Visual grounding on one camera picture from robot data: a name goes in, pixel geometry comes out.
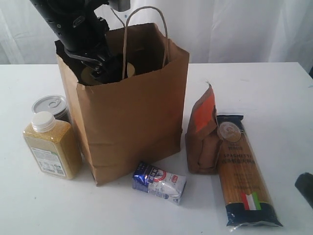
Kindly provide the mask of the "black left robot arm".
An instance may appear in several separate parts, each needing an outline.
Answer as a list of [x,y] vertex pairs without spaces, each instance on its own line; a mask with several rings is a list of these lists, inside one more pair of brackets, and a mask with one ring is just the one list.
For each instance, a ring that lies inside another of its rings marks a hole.
[[95,9],[108,5],[118,12],[130,9],[128,0],[31,0],[32,5],[64,45],[67,56],[91,69],[101,84],[127,78],[127,63],[122,54],[111,53],[106,40],[107,21]]

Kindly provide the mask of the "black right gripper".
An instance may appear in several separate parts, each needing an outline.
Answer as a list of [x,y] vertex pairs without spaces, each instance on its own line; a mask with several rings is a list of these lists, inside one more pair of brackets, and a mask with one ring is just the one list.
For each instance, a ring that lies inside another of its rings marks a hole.
[[297,178],[295,187],[308,203],[313,203],[313,175],[305,172]]

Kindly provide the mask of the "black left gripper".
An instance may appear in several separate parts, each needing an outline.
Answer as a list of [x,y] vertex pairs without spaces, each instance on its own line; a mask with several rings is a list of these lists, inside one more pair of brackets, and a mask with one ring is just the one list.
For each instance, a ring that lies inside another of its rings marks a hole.
[[111,53],[106,39],[89,50],[71,52],[65,48],[65,53],[89,67],[91,76],[100,84],[122,80],[122,54]]

